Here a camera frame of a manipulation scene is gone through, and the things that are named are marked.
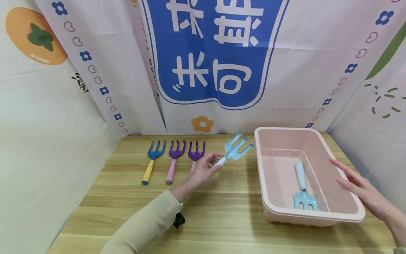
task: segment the yellow handle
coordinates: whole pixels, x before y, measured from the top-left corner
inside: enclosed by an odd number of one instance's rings
[[[147,185],[149,183],[149,179],[151,178],[152,168],[153,168],[154,160],[150,160],[147,169],[145,170],[143,180],[141,183],[143,185]]]

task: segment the black watch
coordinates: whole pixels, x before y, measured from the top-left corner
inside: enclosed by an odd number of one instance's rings
[[[172,224],[178,229],[181,225],[185,224],[186,220],[185,217],[181,213],[177,213],[175,217],[175,222]]]

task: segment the light blue handle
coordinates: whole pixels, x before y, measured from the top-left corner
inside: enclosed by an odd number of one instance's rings
[[[224,162],[226,162],[226,160],[227,160],[227,158],[226,158],[226,156],[224,156],[216,164],[214,164],[213,167],[217,166],[218,164],[224,164]]]
[[[298,176],[300,191],[306,190],[306,176],[305,176],[305,169],[303,168],[303,163],[296,162],[296,175]]]

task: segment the pink plastic basin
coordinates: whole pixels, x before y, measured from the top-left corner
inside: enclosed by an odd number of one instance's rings
[[[337,183],[338,177],[347,177],[328,161],[335,157],[319,132],[309,128],[260,127],[254,136],[267,221],[325,227],[364,219],[365,209],[359,198]],[[303,163],[307,189],[315,196],[318,211],[294,208],[293,196],[300,192],[297,161]]]

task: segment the beige sleeve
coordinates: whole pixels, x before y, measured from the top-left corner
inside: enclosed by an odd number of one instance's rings
[[[393,249],[395,254],[406,254],[406,248],[395,248]]]
[[[108,240],[101,254],[136,254],[175,221],[182,204],[170,191],[164,191],[128,219]]]

